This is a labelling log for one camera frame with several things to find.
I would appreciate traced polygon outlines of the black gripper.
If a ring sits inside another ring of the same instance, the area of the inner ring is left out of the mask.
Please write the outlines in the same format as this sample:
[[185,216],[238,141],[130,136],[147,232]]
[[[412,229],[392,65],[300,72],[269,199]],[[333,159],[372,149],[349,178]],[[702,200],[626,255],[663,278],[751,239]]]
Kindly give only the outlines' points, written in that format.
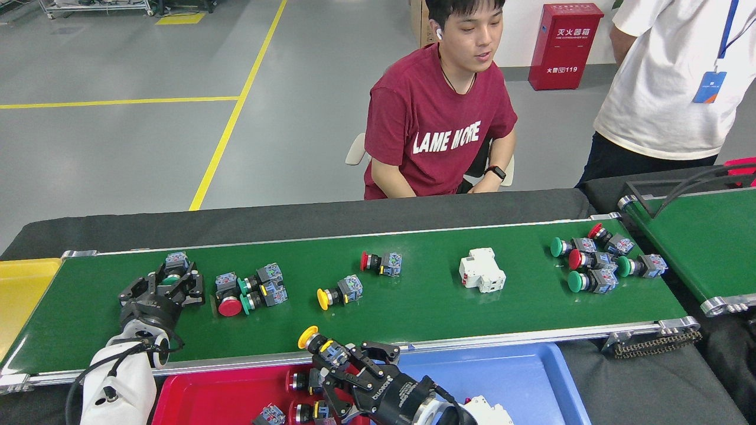
[[351,384],[336,380],[319,369],[323,396],[338,423],[434,424],[448,411],[436,382],[428,376],[417,380],[400,371],[398,345],[364,341],[348,345],[351,363],[361,370],[361,411],[356,408]]
[[170,274],[170,299],[157,295],[157,286],[162,280],[161,274],[149,273],[147,277],[134,280],[119,294],[122,330],[129,321],[141,319],[151,326],[173,331],[183,306],[205,304],[203,275],[197,270],[182,276],[176,272]]

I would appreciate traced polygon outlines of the seated person's left hand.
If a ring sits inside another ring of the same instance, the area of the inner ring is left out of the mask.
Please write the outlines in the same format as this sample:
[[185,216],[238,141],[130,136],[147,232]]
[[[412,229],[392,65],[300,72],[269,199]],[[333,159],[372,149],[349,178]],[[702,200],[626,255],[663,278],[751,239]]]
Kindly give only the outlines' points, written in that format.
[[488,192],[497,192],[501,186],[502,179],[493,173],[487,173],[480,181],[474,185],[467,193],[468,194],[480,194]]

